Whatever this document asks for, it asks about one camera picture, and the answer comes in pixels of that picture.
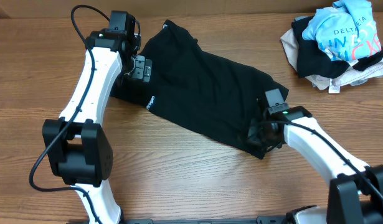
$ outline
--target table surface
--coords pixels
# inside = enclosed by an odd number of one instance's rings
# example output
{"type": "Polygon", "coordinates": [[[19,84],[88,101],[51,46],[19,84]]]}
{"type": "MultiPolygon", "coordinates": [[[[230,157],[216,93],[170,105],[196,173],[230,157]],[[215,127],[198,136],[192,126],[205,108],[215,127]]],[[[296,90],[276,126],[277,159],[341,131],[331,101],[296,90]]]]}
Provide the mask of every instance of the table surface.
{"type": "MultiPolygon", "coordinates": [[[[137,19],[144,44],[170,19],[197,38],[203,50],[270,74],[290,89],[290,106],[311,111],[356,157],[372,166],[383,164],[383,78],[342,87],[337,95],[298,79],[280,37],[300,15],[137,19]]],[[[383,12],[374,15],[383,45],[383,12]]],[[[77,22],[84,34],[107,27],[99,17],[77,22]]],[[[69,18],[0,19],[0,223],[87,218],[75,192],[41,193],[28,184],[29,171],[44,150],[43,122],[57,118],[68,103],[84,53],[69,18]]],[[[288,146],[261,161],[114,98],[103,127],[114,151],[112,191],[126,218],[252,218],[327,204],[324,181],[288,146]]],[[[35,182],[63,186],[47,159],[35,182]]]]}

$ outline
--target black t-shirt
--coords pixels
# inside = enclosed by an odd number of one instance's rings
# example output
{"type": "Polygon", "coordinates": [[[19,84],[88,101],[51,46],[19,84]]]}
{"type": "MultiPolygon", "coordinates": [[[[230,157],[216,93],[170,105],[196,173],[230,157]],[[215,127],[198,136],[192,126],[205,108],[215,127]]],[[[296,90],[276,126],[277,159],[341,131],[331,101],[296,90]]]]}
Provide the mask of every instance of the black t-shirt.
{"type": "Polygon", "coordinates": [[[263,159],[259,147],[246,143],[257,99],[276,88],[285,99],[288,90],[256,68],[202,51],[187,30],[165,24],[140,53],[153,61],[149,83],[126,78],[111,96],[263,159]]]}

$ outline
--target white garment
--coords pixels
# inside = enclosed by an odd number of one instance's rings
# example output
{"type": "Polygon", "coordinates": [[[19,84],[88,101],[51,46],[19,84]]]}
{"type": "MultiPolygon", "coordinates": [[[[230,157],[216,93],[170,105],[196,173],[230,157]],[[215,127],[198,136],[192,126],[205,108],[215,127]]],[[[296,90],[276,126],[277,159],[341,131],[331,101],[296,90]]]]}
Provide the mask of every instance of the white garment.
{"type": "MultiPolygon", "coordinates": [[[[296,62],[298,61],[298,49],[299,44],[293,34],[293,29],[288,30],[282,37],[281,42],[283,44],[286,57],[292,67],[296,69],[296,62]]],[[[357,71],[352,67],[349,67],[342,75],[332,79],[333,85],[360,85],[365,83],[369,78],[382,78],[383,77],[383,59],[375,65],[368,67],[363,72],[357,71]]],[[[306,77],[309,81],[319,88],[319,90],[325,90],[331,84],[331,79],[322,77],[320,75],[310,75],[306,77]]]]}

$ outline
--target logo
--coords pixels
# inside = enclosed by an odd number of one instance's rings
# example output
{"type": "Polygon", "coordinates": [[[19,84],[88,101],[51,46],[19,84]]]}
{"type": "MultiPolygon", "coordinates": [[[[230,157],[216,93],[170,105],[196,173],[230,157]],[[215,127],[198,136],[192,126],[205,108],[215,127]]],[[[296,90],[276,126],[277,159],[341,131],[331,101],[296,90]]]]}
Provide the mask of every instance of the logo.
{"type": "Polygon", "coordinates": [[[152,96],[151,100],[149,101],[148,105],[146,106],[147,110],[149,110],[149,108],[153,105],[154,100],[155,100],[155,96],[152,96]]]}

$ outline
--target folded clothing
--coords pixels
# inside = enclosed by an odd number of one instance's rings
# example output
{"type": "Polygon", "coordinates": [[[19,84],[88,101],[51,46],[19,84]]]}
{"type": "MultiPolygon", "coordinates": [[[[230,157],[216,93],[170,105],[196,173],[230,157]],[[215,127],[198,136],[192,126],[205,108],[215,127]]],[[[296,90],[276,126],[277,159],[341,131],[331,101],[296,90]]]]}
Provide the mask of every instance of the folded clothing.
{"type": "Polygon", "coordinates": [[[202,51],[197,39],[171,21],[140,55],[153,61],[150,81],[125,78],[111,96],[263,159],[261,148],[247,144],[249,124],[257,99],[276,88],[285,99],[284,86],[253,67],[202,51]]]}
{"type": "MultiPolygon", "coordinates": [[[[317,41],[302,38],[303,31],[307,28],[313,17],[307,17],[292,22],[291,26],[295,39],[299,45],[298,60],[296,67],[300,78],[310,75],[320,75],[326,78],[337,78],[341,76],[351,65],[346,61],[331,59],[318,48],[317,41]]],[[[361,58],[353,65],[353,69],[363,72],[366,68],[375,65],[383,58],[383,47],[381,51],[368,58],[361,58]]]]}
{"type": "MultiPolygon", "coordinates": [[[[288,30],[282,37],[281,42],[284,47],[286,57],[291,64],[291,66],[298,71],[296,66],[296,61],[298,58],[298,48],[299,45],[293,34],[293,30],[288,30]]],[[[383,58],[376,64],[371,65],[366,68],[363,72],[349,67],[342,75],[332,80],[330,78],[322,77],[320,75],[312,74],[306,78],[314,83],[320,90],[324,90],[329,87],[331,84],[335,86],[344,86],[344,85],[360,85],[366,82],[369,78],[380,78],[383,77],[383,58]]]]}
{"type": "Polygon", "coordinates": [[[332,61],[351,62],[381,51],[371,2],[366,0],[341,0],[317,9],[302,37],[316,40],[332,61]]]}

